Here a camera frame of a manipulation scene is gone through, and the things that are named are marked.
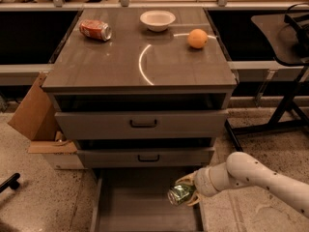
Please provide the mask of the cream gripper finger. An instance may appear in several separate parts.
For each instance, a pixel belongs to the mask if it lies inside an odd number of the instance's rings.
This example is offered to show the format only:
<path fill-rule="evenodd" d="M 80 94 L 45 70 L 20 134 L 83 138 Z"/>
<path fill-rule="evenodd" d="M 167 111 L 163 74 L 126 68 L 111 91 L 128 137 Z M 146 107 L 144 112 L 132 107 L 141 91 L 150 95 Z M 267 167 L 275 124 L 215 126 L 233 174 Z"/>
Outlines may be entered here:
<path fill-rule="evenodd" d="M 183 177 L 180 177 L 180 179 L 176 181 L 176 185 L 185 184 L 185 185 L 193 186 L 194 177 L 195 177 L 195 173 L 190 173 Z"/>
<path fill-rule="evenodd" d="M 201 196 L 198 191 L 194 191 L 192 196 L 189 198 L 189 200 L 186 202 L 186 205 L 188 207 L 194 206 L 198 204 L 201 201 Z"/>

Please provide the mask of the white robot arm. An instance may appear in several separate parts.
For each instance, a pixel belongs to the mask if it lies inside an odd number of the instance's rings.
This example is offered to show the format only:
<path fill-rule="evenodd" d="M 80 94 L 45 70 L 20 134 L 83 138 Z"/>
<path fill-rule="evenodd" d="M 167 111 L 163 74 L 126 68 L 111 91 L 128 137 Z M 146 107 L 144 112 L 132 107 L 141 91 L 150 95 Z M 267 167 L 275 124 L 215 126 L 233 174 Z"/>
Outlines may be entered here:
<path fill-rule="evenodd" d="M 309 185 L 267 168 L 244 152 L 234 152 L 223 163 L 181 177 L 170 187 L 168 198 L 173 205 L 193 206 L 202 197 L 250 186 L 269 191 L 309 218 Z"/>

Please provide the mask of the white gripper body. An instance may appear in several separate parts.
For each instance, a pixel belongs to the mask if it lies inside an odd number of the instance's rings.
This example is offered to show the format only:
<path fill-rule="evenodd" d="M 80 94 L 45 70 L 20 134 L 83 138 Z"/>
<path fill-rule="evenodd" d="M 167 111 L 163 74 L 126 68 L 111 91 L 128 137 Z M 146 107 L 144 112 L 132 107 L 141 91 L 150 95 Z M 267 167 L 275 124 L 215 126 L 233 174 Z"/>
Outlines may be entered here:
<path fill-rule="evenodd" d="M 195 172 L 194 176 L 194 185 L 199 194 L 212 197 L 220 192 L 217 186 L 211 180 L 211 171 L 210 166 L 200 168 Z"/>

